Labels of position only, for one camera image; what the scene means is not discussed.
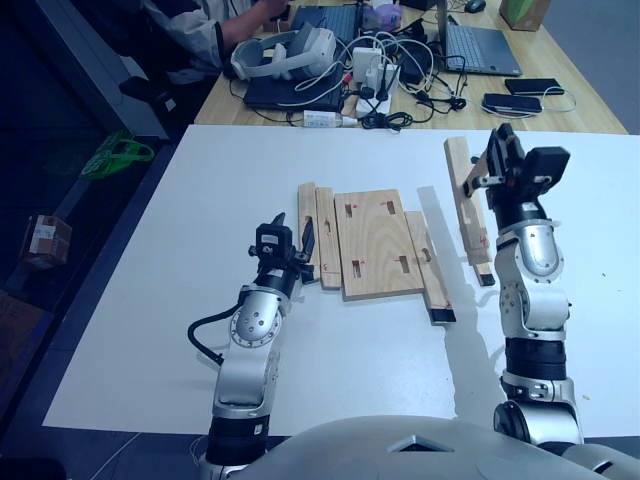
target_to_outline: white table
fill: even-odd
[[[47,426],[205,433],[216,369],[186,338],[194,320],[232,305],[254,278],[255,228],[278,212],[296,230],[296,191],[397,188],[423,210],[458,324],[432,327],[421,295],[345,303],[318,284],[287,317],[273,435],[368,414],[459,416],[491,427],[504,400],[497,286],[463,258],[443,142],[487,131],[312,130],[192,126],[104,291],[45,418]],[[541,201],[573,304],[567,369],[586,436],[640,434],[638,137],[522,132],[526,150],[572,153]],[[492,212],[485,212],[496,238]],[[199,330],[217,350],[227,323]]]

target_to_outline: vr headset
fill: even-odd
[[[271,62],[260,65],[266,50],[273,48]],[[267,77],[304,80],[317,77],[333,63],[336,38],[331,30],[304,23],[300,30],[255,38],[238,45],[231,65],[241,80]]]

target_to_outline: brown box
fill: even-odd
[[[535,32],[540,28],[551,0],[502,0],[500,15],[512,30]]]
[[[0,290],[0,417],[4,415],[53,315]]]
[[[38,215],[29,218],[20,262],[36,270],[67,263],[71,227],[57,217]]]

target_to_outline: laptop keyboard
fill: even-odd
[[[320,26],[332,30],[336,37],[349,43],[355,38],[356,13],[357,7],[355,5],[325,7],[325,20]]]
[[[447,55],[463,56],[466,68],[486,67],[473,30],[468,27],[458,25],[447,28]],[[462,68],[461,58],[449,58],[447,62],[450,67]]]

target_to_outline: hand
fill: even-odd
[[[289,0],[259,0],[259,3],[264,5],[264,9],[267,12],[267,20],[277,17],[289,4]]]

